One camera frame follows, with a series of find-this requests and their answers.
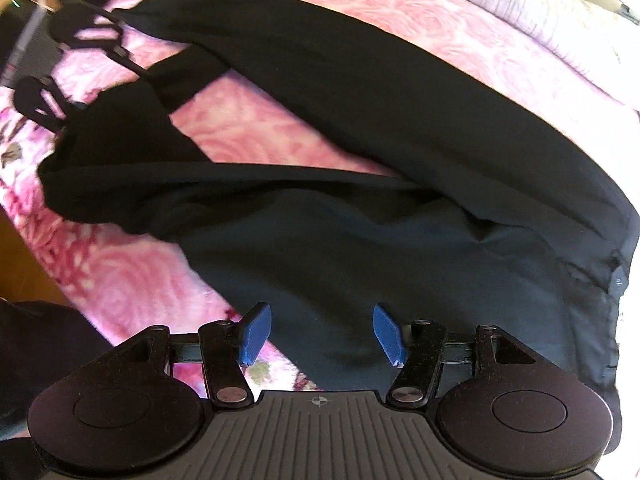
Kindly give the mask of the black trousers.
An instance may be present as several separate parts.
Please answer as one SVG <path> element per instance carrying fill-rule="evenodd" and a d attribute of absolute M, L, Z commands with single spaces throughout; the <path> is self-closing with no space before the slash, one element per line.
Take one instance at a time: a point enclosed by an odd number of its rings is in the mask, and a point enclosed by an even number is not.
<path fill-rule="evenodd" d="M 325 389 L 390 379 L 373 307 L 495 324 L 617 399 L 615 327 L 639 217 L 582 150 L 422 49 L 299 0 L 144 0 L 119 17 L 183 50 L 105 90 L 39 166 L 47 206 L 180 246 Z M 171 114 L 235 70 L 388 176 L 213 162 Z"/>

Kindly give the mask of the pink rose bedspread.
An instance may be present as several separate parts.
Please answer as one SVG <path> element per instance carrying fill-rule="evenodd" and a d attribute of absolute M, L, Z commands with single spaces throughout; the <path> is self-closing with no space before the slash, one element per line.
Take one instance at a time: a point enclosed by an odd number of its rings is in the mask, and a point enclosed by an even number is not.
<path fill-rule="evenodd" d="M 487 11 L 464 0 L 306 1 L 380 26 L 489 84 L 550 122 L 638 197 L 636 113 Z M 215 162 L 375 172 L 237 74 L 207 87 L 172 121 Z M 230 313 L 176 245 L 110 224 L 65 221 L 44 206 L 36 169 L 52 146 L 50 133 L 18 116 L 3 90 L 1 209 L 53 282 L 56 300 L 70 300 L 113 344 L 152 324 L 188 332 Z"/>

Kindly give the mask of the striped grey white quilt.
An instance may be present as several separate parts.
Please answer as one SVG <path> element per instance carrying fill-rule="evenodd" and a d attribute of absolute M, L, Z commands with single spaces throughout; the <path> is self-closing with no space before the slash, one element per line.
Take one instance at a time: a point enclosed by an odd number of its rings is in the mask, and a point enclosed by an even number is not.
<path fill-rule="evenodd" d="M 584 0 L 468 0 L 556 55 L 612 99 L 639 108 L 639 27 Z"/>

